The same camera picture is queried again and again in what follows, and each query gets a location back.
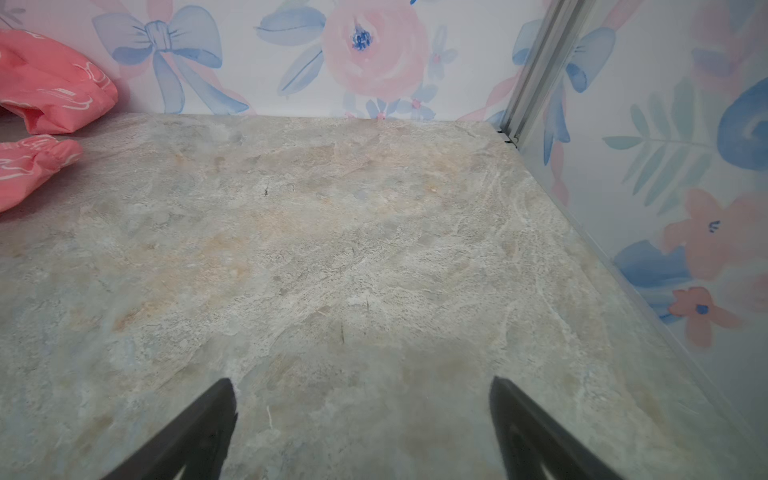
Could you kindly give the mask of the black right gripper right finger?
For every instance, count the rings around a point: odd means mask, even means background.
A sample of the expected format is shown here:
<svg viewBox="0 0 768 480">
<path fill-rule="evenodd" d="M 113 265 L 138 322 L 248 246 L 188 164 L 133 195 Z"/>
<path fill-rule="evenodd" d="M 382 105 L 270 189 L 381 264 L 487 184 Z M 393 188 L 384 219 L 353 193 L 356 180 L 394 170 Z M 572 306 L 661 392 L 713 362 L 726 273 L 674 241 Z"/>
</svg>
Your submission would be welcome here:
<svg viewBox="0 0 768 480">
<path fill-rule="evenodd" d="M 489 408 L 509 479 L 620 477 L 511 380 L 493 378 Z"/>
</svg>

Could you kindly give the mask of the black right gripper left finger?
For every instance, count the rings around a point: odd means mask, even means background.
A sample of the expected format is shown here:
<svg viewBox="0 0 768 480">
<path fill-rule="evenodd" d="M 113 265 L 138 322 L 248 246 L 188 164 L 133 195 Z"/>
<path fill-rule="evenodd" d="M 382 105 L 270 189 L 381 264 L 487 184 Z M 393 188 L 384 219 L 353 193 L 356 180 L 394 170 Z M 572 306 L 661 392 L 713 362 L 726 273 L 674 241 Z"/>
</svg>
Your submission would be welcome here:
<svg viewBox="0 0 768 480">
<path fill-rule="evenodd" d="M 232 381 L 221 378 L 107 479 L 218 479 L 238 419 Z"/>
</svg>

